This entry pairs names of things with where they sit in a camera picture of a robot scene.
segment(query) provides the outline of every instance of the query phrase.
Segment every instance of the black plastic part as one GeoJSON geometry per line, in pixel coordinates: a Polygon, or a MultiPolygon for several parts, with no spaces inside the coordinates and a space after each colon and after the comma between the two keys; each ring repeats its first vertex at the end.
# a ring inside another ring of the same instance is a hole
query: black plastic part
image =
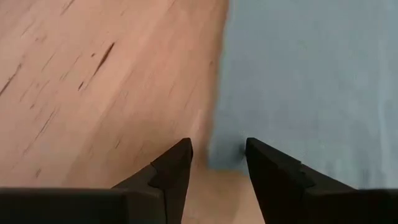
{"type": "Polygon", "coordinates": [[[192,155],[183,139],[112,189],[0,189],[0,223],[181,223],[192,155]]]}
{"type": "Polygon", "coordinates": [[[246,159],[267,224],[398,222],[397,190],[356,190],[255,138],[246,159]]]}

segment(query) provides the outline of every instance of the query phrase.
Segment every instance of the wooden surface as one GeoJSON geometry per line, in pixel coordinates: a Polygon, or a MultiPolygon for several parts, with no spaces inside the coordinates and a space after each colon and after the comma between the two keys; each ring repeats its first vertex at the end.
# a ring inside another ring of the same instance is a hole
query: wooden surface
{"type": "Polygon", "coordinates": [[[184,137],[183,223],[262,223],[206,168],[227,0],[0,0],[0,184],[111,187],[184,137]]]}

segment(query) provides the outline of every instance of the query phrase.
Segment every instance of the blue fabric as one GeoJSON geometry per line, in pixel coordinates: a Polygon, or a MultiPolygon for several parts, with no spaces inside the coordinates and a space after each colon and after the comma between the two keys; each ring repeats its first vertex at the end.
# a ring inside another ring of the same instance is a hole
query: blue fabric
{"type": "Polygon", "coordinates": [[[398,187],[398,2],[231,0],[209,166],[255,137],[359,188],[398,187]]]}

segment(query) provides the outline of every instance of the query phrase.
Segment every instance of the light blue cloth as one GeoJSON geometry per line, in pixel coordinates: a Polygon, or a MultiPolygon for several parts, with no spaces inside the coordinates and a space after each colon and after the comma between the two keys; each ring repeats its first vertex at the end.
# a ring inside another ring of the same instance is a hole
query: light blue cloth
{"type": "Polygon", "coordinates": [[[209,165],[255,137],[352,187],[398,187],[398,1],[231,0],[209,165]]]}

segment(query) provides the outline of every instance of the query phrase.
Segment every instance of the wood grain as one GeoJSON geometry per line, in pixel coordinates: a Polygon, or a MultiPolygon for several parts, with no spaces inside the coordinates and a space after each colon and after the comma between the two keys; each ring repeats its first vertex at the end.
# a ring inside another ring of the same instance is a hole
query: wood grain
{"type": "Polygon", "coordinates": [[[0,1],[0,184],[111,187],[191,137],[183,223],[262,223],[206,168],[227,0],[0,1]]]}

